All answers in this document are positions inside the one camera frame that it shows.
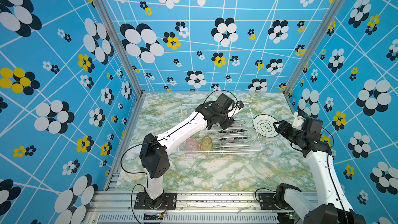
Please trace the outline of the white plate black flower outline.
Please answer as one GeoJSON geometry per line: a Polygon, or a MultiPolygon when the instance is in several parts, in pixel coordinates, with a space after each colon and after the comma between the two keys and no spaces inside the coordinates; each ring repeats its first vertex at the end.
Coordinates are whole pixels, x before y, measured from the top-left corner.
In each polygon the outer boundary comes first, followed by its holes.
{"type": "Polygon", "coordinates": [[[274,123],[277,121],[270,115],[260,114],[254,118],[254,128],[259,135],[266,138],[274,138],[279,135],[274,127],[274,123]]]}

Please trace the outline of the white plate green red rim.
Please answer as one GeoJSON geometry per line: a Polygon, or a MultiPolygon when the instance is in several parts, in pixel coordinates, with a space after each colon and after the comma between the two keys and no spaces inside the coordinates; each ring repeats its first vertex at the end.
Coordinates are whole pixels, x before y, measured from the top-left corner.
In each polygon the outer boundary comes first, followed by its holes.
{"type": "Polygon", "coordinates": [[[226,129],[226,130],[218,130],[217,132],[223,135],[232,135],[232,134],[243,135],[247,131],[248,131],[247,129],[226,129]]]}

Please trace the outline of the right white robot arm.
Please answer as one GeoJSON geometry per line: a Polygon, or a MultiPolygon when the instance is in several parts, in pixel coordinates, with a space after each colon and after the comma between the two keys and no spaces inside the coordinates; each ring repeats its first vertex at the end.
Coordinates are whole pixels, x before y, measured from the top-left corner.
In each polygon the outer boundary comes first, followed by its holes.
{"type": "Polygon", "coordinates": [[[302,191],[281,183],[274,194],[278,208],[291,207],[305,224],[363,224],[347,200],[334,169],[331,147],[321,141],[323,122],[310,116],[295,117],[273,124],[276,132],[300,148],[307,161],[317,190],[317,204],[309,202],[302,191]]]}

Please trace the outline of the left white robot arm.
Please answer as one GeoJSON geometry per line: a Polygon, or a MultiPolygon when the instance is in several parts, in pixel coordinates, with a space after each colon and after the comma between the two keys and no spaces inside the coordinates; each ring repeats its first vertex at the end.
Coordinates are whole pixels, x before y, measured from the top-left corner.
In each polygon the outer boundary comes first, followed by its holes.
{"type": "Polygon", "coordinates": [[[244,103],[233,100],[224,93],[214,101],[204,101],[198,105],[181,123],[155,136],[145,136],[140,152],[140,160],[147,173],[147,187],[144,192],[150,201],[162,200],[163,175],[170,168],[169,155],[192,135],[219,124],[227,129],[234,123],[234,116],[244,108],[244,103]]]}

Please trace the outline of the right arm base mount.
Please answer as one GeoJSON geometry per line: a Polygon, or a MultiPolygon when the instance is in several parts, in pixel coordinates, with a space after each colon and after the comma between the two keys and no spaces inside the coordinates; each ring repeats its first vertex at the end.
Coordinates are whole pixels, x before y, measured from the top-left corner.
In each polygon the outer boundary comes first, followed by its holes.
{"type": "Polygon", "coordinates": [[[273,193],[257,194],[261,210],[280,210],[276,205],[273,193]]]}

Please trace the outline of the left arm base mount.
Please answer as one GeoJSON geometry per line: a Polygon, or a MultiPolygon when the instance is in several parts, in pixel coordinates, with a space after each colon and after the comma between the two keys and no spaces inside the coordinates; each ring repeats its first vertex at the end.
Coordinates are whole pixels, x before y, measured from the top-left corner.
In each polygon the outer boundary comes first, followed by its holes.
{"type": "Polygon", "coordinates": [[[146,192],[139,192],[133,203],[134,209],[174,210],[176,209],[177,193],[164,192],[156,199],[151,199],[146,192]]]}

